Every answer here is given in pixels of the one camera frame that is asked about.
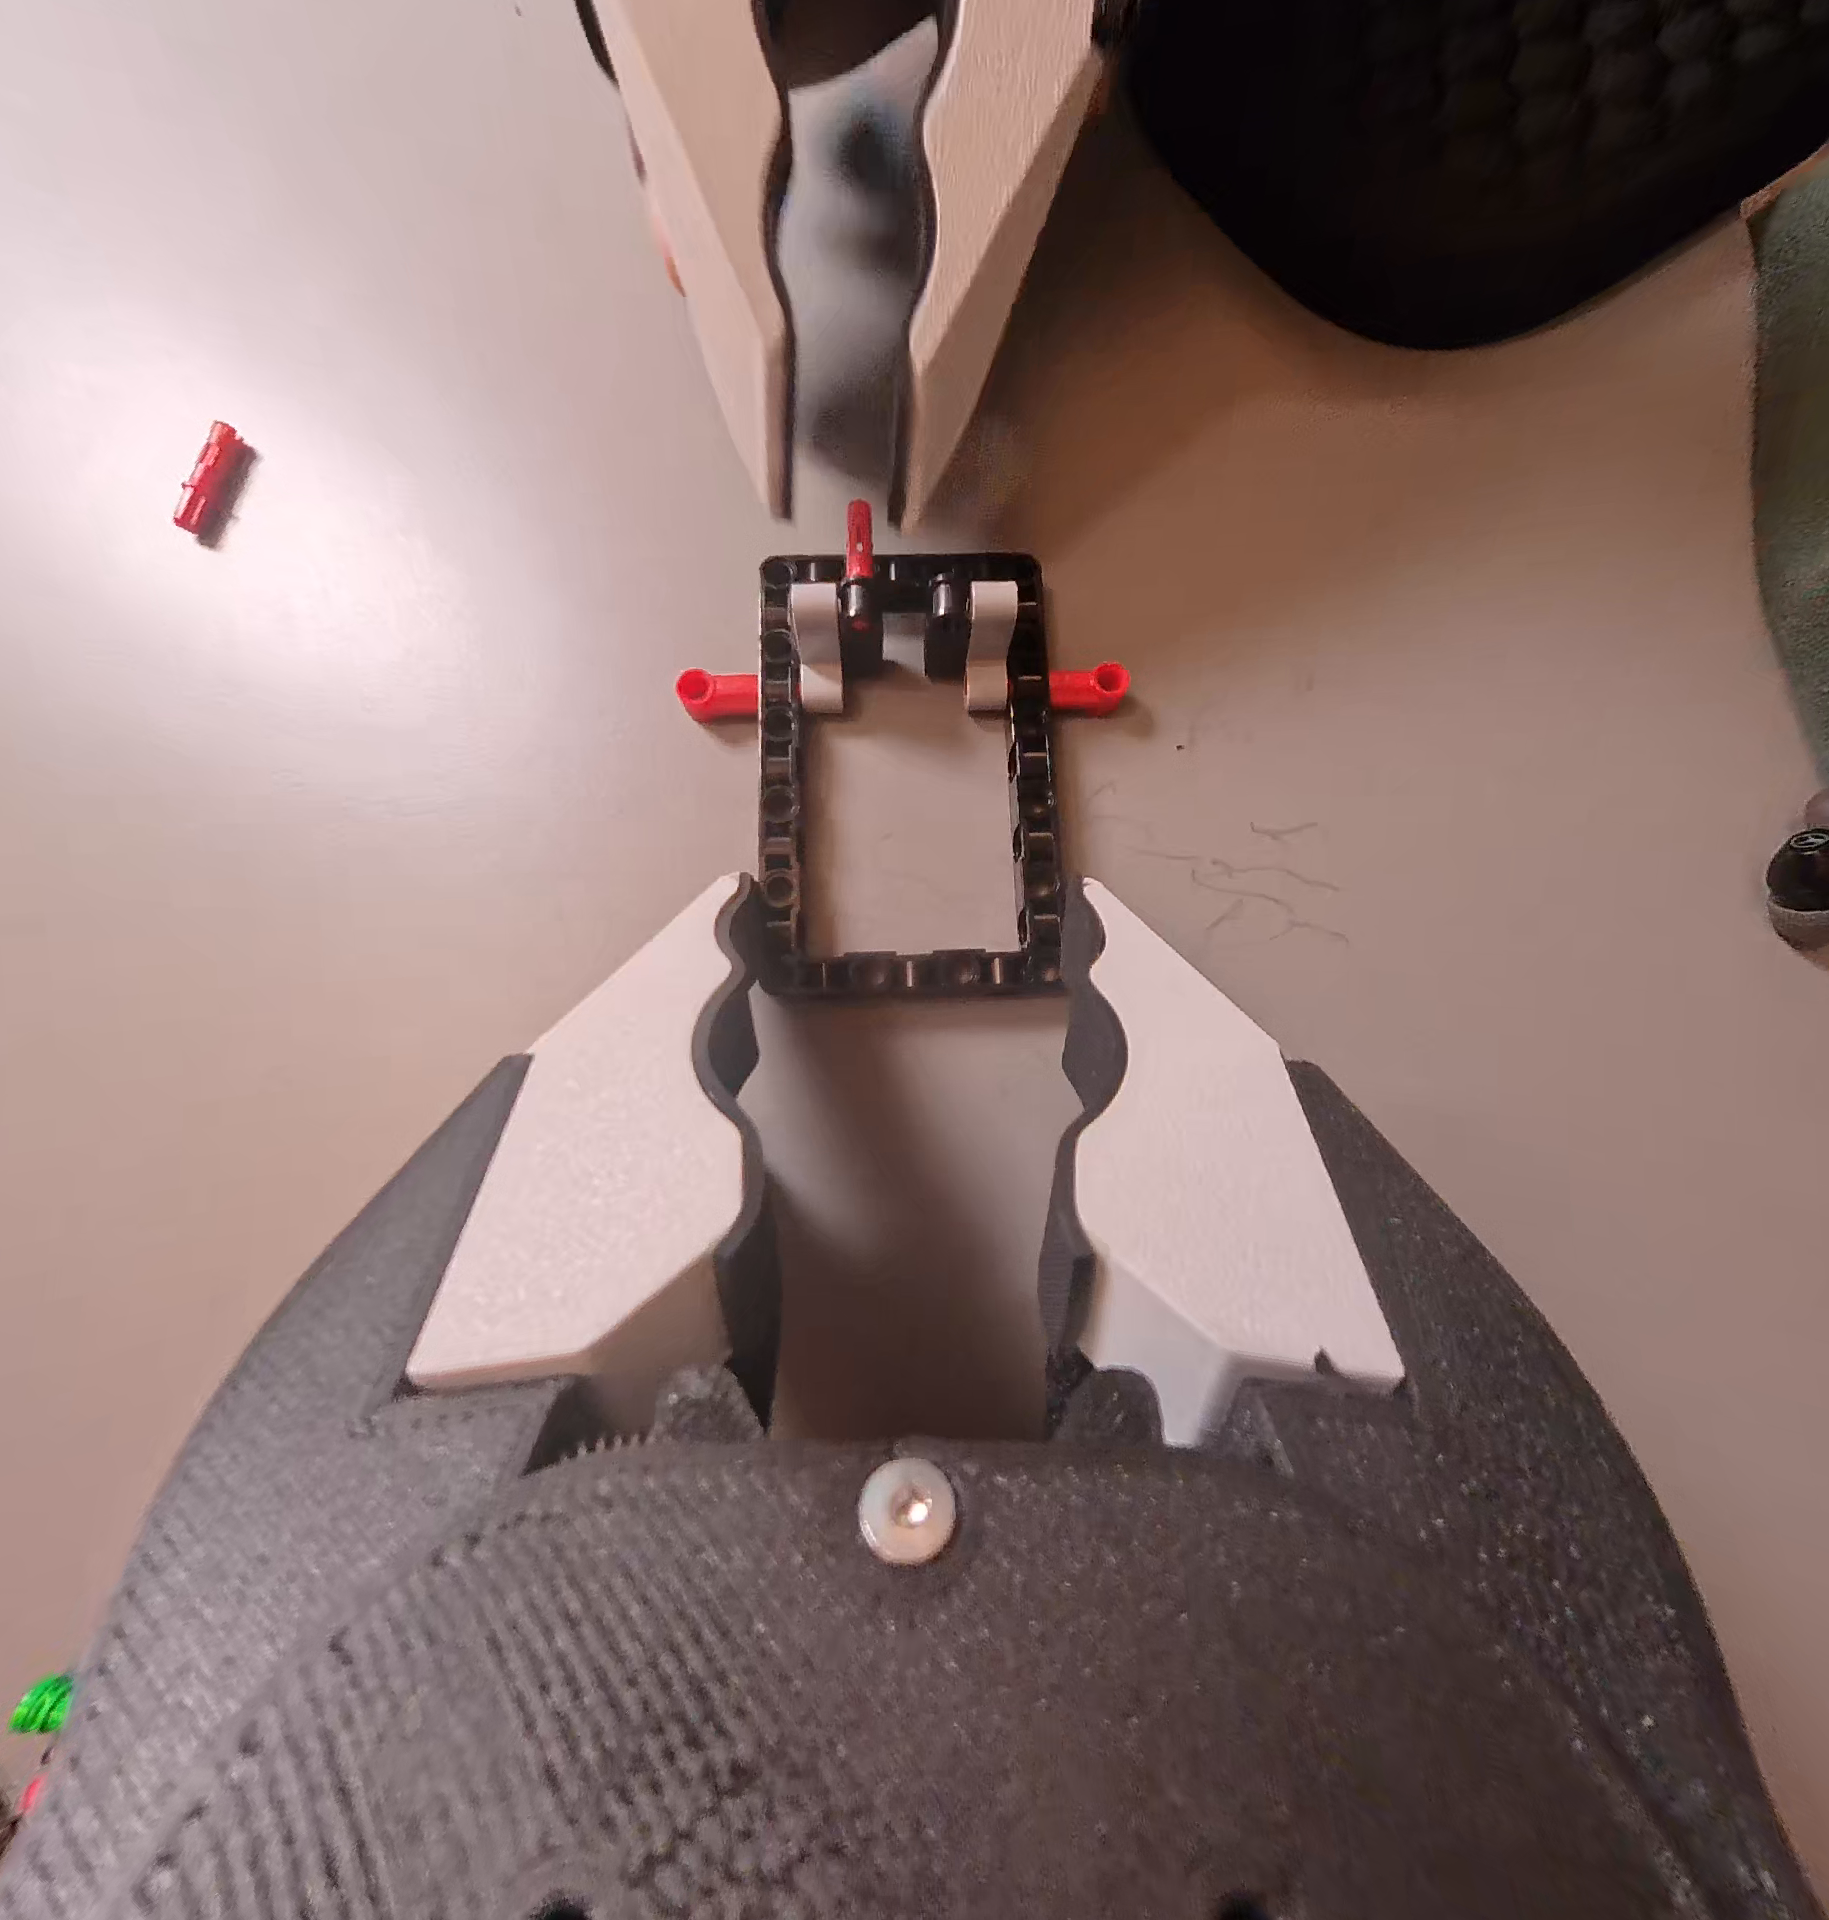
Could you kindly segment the black grey round knob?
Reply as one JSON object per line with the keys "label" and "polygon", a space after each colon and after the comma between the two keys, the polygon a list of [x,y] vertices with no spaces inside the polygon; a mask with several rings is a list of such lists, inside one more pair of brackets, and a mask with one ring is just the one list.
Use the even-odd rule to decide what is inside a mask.
{"label": "black grey round knob", "polygon": [[1829,946],[1829,786],[1814,793],[1802,825],[1766,863],[1766,917],[1796,951]]}

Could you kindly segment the person's green shirt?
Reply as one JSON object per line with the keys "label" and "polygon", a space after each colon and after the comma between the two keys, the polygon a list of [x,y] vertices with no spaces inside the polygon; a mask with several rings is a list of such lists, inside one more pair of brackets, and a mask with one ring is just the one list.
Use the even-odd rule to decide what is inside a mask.
{"label": "person's green shirt", "polygon": [[1829,782],[1829,158],[1750,222],[1753,537],[1766,630]]}

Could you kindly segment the pile of small lego pieces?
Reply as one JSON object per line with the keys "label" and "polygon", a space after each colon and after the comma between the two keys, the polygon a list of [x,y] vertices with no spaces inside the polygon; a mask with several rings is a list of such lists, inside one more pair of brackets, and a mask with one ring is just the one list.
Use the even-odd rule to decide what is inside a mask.
{"label": "pile of small lego pieces", "polygon": [[41,1758],[36,1762],[36,1772],[30,1776],[28,1785],[18,1792],[15,1799],[9,1799],[8,1790],[0,1785],[0,1858],[9,1850],[9,1844],[26,1826],[26,1821],[35,1813],[46,1792],[46,1768],[51,1762],[54,1740],[65,1729],[69,1708],[75,1696],[75,1672],[60,1669],[41,1676],[22,1696],[18,1699],[9,1730],[15,1734],[38,1738],[42,1741]]}

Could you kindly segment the black textured pad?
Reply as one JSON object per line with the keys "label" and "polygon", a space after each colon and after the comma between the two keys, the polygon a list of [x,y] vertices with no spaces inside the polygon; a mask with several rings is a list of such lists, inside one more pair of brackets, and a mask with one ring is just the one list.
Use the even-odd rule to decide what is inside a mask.
{"label": "black textured pad", "polygon": [[1516,338],[1829,139],[1829,1],[1161,1],[1129,105],[1213,226],[1360,338]]}

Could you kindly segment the person's right hand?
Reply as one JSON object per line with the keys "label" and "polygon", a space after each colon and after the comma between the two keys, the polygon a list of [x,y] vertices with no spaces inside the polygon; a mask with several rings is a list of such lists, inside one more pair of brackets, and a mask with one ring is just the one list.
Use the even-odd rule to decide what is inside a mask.
{"label": "person's right hand", "polygon": [[642,188],[646,228],[651,230],[653,241],[661,250],[663,271],[665,271],[671,288],[679,294],[687,298],[687,283],[683,280],[680,261],[679,261],[677,247],[671,244],[670,222],[663,215],[663,204],[661,204],[657,191],[653,187],[653,181],[646,173],[642,149],[639,149],[639,141],[638,141],[634,128],[628,128],[628,139],[630,139],[630,158],[634,158],[635,181]]}

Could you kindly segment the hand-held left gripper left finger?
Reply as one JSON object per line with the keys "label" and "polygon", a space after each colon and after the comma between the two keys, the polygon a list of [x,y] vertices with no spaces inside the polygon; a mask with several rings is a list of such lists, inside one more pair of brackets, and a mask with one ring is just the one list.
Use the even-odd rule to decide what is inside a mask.
{"label": "hand-held left gripper left finger", "polygon": [[778,1391],[778,1236],[760,1132],[760,914],[713,880],[528,1049],[410,1352],[423,1393],[591,1379],[653,1413],[683,1367]]}

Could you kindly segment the black lego frame assembly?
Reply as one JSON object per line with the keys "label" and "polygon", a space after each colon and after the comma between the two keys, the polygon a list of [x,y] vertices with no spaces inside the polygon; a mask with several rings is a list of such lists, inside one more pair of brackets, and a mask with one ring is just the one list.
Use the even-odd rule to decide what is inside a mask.
{"label": "black lego frame assembly", "polygon": [[[1053,666],[1040,566],[1020,552],[876,557],[842,586],[842,553],[779,553],[760,567],[760,653],[749,673],[691,666],[677,693],[702,725],[760,728],[752,901],[760,982],[795,1003],[939,1003],[1053,995],[1064,987],[1061,804],[1055,722],[1118,711],[1126,664]],[[885,662],[888,624],[918,620],[933,680],[959,682],[1008,735],[1017,940],[1008,948],[811,953],[807,940],[807,742],[842,711],[852,680]]]}

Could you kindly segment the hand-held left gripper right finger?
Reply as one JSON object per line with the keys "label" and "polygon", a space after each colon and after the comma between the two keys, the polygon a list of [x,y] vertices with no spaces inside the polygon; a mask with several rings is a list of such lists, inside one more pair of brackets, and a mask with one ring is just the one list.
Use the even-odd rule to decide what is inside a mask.
{"label": "hand-held left gripper right finger", "polygon": [[1202,1449],[1253,1382],[1393,1394],[1405,1365],[1282,1045],[1094,878],[1071,882],[1064,978],[1050,1419],[1102,1379]]}

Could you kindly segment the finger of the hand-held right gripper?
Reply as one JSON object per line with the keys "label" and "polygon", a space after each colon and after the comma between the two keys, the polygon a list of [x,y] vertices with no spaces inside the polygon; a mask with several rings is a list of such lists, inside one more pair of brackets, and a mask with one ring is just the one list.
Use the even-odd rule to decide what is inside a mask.
{"label": "finger of the hand-held right gripper", "polygon": [[958,1],[937,19],[894,427],[901,530],[945,488],[1108,63],[1093,1]]}
{"label": "finger of the hand-held right gripper", "polygon": [[790,126],[769,5],[597,1],[591,16],[726,431],[763,510],[785,520],[795,330],[778,220]]}

